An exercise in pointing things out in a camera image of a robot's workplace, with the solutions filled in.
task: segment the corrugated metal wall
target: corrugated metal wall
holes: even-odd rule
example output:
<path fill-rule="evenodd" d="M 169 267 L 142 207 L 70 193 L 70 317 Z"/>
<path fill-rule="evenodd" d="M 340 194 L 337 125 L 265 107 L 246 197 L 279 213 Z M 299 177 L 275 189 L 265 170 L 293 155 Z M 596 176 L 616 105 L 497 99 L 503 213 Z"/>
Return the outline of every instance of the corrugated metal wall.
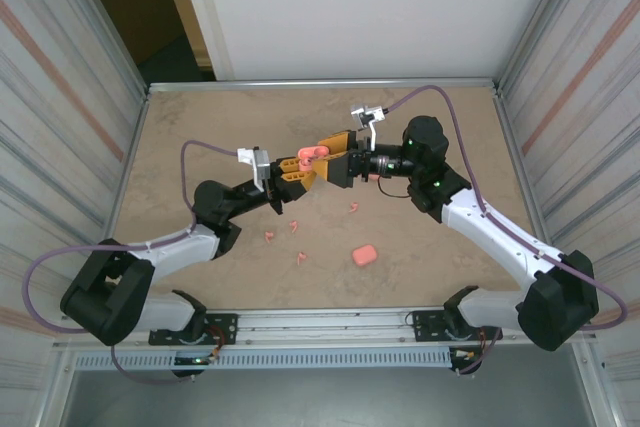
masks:
<path fill-rule="evenodd" d="M 630 319 L 599 338 L 630 425 L 640 422 L 638 12 L 640 0 L 559 0 L 503 85 L 553 243 L 585 252 L 629 304 Z M 606 297 L 601 312 L 617 316 Z"/>
<path fill-rule="evenodd" d="M 0 424 L 26 425 L 52 333 L 26 313 L 22 275 L 43 252 L 99 240 L 144 103 L 144 87 L 92 0 L 0 0 Z M 83 257 L 34 276 L 40 312 Z"/>

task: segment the white wall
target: white wall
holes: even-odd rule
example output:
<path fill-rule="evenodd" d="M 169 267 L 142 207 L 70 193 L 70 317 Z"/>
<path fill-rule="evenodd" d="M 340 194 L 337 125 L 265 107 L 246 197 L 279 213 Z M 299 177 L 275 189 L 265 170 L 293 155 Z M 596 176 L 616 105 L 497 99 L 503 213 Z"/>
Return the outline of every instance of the white wall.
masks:
<path fill-rule="evenodd" d="M 193 0 L 221 80 L 494 76 L 538 0 Z"/>

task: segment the beige table surface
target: beige table surface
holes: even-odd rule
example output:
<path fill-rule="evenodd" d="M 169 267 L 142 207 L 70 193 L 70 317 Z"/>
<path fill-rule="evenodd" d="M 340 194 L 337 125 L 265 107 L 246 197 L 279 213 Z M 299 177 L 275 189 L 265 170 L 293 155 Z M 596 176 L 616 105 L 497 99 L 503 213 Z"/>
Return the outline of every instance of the beige table surface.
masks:
<path fill-rule="evenodd" d="M 189 223 L 180 194 L 179 151 L 188 139 L 226 149 L 266 148 L 270 158 L 295 155 L 331 133 L 353 128 L 349 107 L 389 106 L 411 89 L 252 90 L 161 92 L 151 97 L 115 238 L 134 242 L 174 232 Z M 530 230 L 502 130 L 486 88 L 449 88 L 471 164 L 485 198 Z M 378 142 L 400 143 L 416 115 L 438 117 L 450 140 L 448 162 L 466 177 L 451 119 L 440 96 L 425 92 L 378 124 Z M 215 179 L 236 185 L 251 177 L 235 158 L 192 146 L 187 186 Z M 390 193 L 406 193 L 406 180 L 383 180 Z M 358 202 L 350 214 L 351 202 Z M 297 220 L 291 234 L 289 222 Z M 317 179 L 312 190 L 278 216 L 264 206 L 238 217 L 243 230 L 233 250 L 215 262 L 187 267 L 155 290 L 182 289 L 209 308 L 338 308 L 438 305 L 477 284 L 514 290 L 515 282 L 457 232 L 421 214 L 409 199 L 383 196 L 375 183 L 356 180 L 340 189 Z M 270 245 L 264 232 L 272 231 Z M 378 260 L 366 268 L 353 249 L 371 243 Z M 298 252 L 308 258 L 296 265 Z"/>

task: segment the pink toy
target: pink toy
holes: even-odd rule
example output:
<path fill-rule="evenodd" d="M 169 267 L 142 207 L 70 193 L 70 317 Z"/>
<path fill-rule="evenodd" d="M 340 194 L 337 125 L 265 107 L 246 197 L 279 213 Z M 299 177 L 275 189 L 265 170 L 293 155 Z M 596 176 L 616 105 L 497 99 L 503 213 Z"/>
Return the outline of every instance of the pink toy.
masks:
<path fill-rule="evenodd" d="M 313 170 L 311 159 L 300 159 L 300 162 L 298 162 L 298 170 L 300 172 L 310 172 Z"/>
<path fill-rule="evenodd" d="M 303 147 L 298 151 L 299 159 L 317 159 L 329 155 L 329 147 L 324 145 L 313 145 L 311 147 Z"/>
<path fill-rule="evenodd" d="M 358 267 L 364 267 L 378 258 L 378 253 L 373 245 L 367 244 L 351 253 L 353 261 Z"/>

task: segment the small pink piece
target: small pink piece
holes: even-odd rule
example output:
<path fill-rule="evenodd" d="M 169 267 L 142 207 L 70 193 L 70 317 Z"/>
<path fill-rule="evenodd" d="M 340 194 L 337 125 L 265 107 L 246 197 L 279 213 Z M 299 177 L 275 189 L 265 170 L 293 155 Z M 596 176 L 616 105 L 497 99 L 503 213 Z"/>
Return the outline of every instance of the small pink piece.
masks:
<path fill-rule="evenodd" d="M 300 172 L 310 172 L 313 170 L 311 159 L 300 159 L 300 162 L 298 162 L 298 170 Z"/>
<path fill-rule="evenodd" d="M 364 267 L 378 258 L 378 252 L 373 245 L 367 244 L 354 250 L 351 257 L 358 267 Z"/>
<path fill-rule="evenodd" d="M 313 145 L 311 147 L 303 147 L 298 151 L 299 159 L 317 159 L 329 155 L 329 147 L 324 145 Z"/>

